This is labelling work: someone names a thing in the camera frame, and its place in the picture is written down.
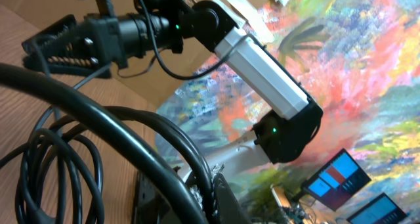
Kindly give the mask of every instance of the painted palm tree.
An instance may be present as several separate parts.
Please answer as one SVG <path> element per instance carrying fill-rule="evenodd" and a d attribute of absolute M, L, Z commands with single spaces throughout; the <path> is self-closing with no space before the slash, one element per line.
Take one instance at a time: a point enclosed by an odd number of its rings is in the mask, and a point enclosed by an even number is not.
<path fill-rule="evenodd" d="M 286 57 L 290 57 L 295 62 L 299 63 L 303 72 L 307 72 L 308 68 L 305 68 L 305 61 L 299 56 L 297 51 L 300 50 L 320 50 L 322 47 L 319 45 L 307 45 L 311 42 L 322 42 L 325 43 L 330 35 L 323 34 L 321 31 L 324 29 L 324 25 L 317 25 L 308 28 L 315 22 L 314 17 L 307 18 L 301 24 L 299 24 L 294 30 L 292 30 L 287 36 L 284 37 L 278 50 L 279 62 L 286 67 Z"/>

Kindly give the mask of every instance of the colorful mural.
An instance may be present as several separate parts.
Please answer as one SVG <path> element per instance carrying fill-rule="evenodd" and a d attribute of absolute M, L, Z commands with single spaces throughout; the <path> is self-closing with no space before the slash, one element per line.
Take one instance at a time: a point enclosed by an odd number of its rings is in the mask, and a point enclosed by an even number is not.
<path fill-rule="evenodd" d="M 410 217 L 420 218 L 420 0 L 290 0 L 286 7 L 267 3 L 259 13 L 276 38 L 268 50 L 325 114 L 297 160 L 231 180 L 238 198 L 260 196 L 272 183 L 296 188 L 346 148 L 372 182 L 334 217 L 347 217 L 386 192 Z M 216 61 L 212 57 L 202 68 Z M 210 154 L 269 110 L 223 66 L 186 82 L 157 112 Z M 170 145 L 156 139 L 168 161 L 181 163 Z M 313 208 L 328 212 L 318 203 Z"/>

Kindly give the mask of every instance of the screw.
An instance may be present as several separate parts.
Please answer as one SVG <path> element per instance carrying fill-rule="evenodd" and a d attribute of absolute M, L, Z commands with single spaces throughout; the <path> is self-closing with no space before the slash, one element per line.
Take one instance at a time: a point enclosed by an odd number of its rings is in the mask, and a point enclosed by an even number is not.
<path fill-rule="evenodd" d="M 98 64 L 99 60 L 96 59 L 95 57 L 91 57 L 91 62 L 92 62 L 92 64 Z"/>
<path fill-rule="evenodd" d="M 90 39 L 90 38 L 85 38 L 85 44 L 87 45 L 87 46 L 90 46 L 90 45 L 92 45 L 93 44 L 93 41 Z"/>

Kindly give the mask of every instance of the abstract painting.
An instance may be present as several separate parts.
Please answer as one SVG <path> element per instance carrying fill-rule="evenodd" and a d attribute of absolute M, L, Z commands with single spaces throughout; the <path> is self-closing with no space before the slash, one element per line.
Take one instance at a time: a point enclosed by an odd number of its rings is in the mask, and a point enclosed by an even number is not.
<path fill-rule="evenodd" d="M 317 100 L 324 117 L 318 135 L 297 160 L 231 178 L 237 197 L 257 198 L 280 183 L 295 191 L 346 148 L 372 181 L 331 216 L 346 218 L 385 192 L 416 223 L 420 0 L 290 0 L 285 7 L 268 1 L 259 13 L 276 39 L 267 49 Z M 211 57 L 201 70 L 216 61 Z M 157 112 L 185 130 L 207 155 L 239 137 L 269 110 L 233 70 L 222 66 L 186 82 Z M 159 136 L 156 145 L 169 162 L 182 162 Z M 317 202 L 313 208 L 331 212 Z"/>

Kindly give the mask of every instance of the monitor screen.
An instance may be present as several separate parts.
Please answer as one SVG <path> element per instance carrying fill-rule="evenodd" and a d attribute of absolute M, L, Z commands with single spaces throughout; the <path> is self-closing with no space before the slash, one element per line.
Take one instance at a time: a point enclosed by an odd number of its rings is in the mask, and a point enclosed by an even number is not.
<path fill-rule="evenodd" d="M 407 217 L 386 194 L 381 194 L 351 215 L 351 224 L 397 224 Z"/>
<path fill-rule="evenodd" d="M 302 189 L 335 212 L 370 181 L 366 172 L 342 149 L 305 181 Z"/>

